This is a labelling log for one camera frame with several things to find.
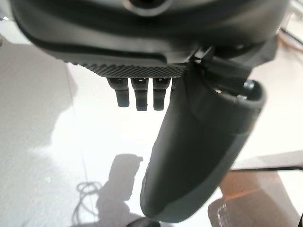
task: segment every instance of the white tile floor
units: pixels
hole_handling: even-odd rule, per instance
[[[84,200],[95,213],[102,202],[103,226],[122,227],[143,215],[141,182],[165,112],[153,111],[152,105],[137,112],[132,90],[131,106],[118,108],[106,79],[41,52],[13,22],[0,22],[0,34],[0,225],[71,226],[76,186],[87,181],[103,185],[99,203],[97,195]],[[303,57],[279,50],[275,61],[251,77],[265,86],[268,102],[239,160],[303,150]],[[124,168],[123,162],[133,167]],[[108,179],[110,173],[120,181]],[[132,177],[133,190],[123,181]],[[300,187],[290,190],[298,196]],[[193,217],[170,226],[210,227],[208,204],[221,195],[217,190]],[[303,198],[296,198],[292,201],[302,213]],[[97,220],[80,208],[81,223]]]

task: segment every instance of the white floor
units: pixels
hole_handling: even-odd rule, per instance
[[[0,34],[0,226],[72,226],[76,187],[85,182],[103,186],[99,196],[83,199],[102,226],[123,227],[142,216],[141,183],[165,114],[152,109],[152,87],[148,111],[136,111],[132,90],[131,106],[118,108],[105,78],[46,55],[13,22],[0,22]],[[303,57],[279,50],[251,77],[265,86],[268,101],[239,160],[303,150]],[[132,177],[133,190],[123,181]],[[289,197],[302,213],[303,175],[295,177],[283,182],[292,185]],[[193,217],[170,226],[210,227],[208,205],[221,195],[217,190]],[[80,207],[74,226],[97,220]]]

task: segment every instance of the cable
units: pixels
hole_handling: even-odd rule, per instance
[[[84,199],[87,196],[98,194],[102,185],[99,182],[82,182],[77,185],[76,189],[79,192],[79,202],[77,203],[71,217],[71,222],[73,226],[81,224],[81,219],[79,217],[80,208],[84,208],[88,213],[93,215],[94,217],[98,217],[98,214],[94,211],[90,210],[87,206],[83,204]]]

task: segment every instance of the black plastic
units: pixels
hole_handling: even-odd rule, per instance
[[[25,35],[57,58],[70,61],[71,53],[94,50],[114,56],[112,64],[137,56],[129,63],[140,66],[142,55],[173,65],[188,62],[201,46],[266,41],[275,36],[289,0],[175,0],[149,18],[134,15],[123,2],[11,0],[11,5]]]
[[[170,78],[156,78],[153,83],[153,109],[163,110],[166,89],[169,87]]]
[[[107,78],[112,89],[115,90],[119,107],[129,107],[128,79]]]
[[[131,79],[136,96],[137,111],[147,110],[148,78]]]
[[[264,104],[259,83],[243,94],[217,93],[191,62],[171,94],[141,192],[143,213],[164,222],[194,214],[216,189]]]

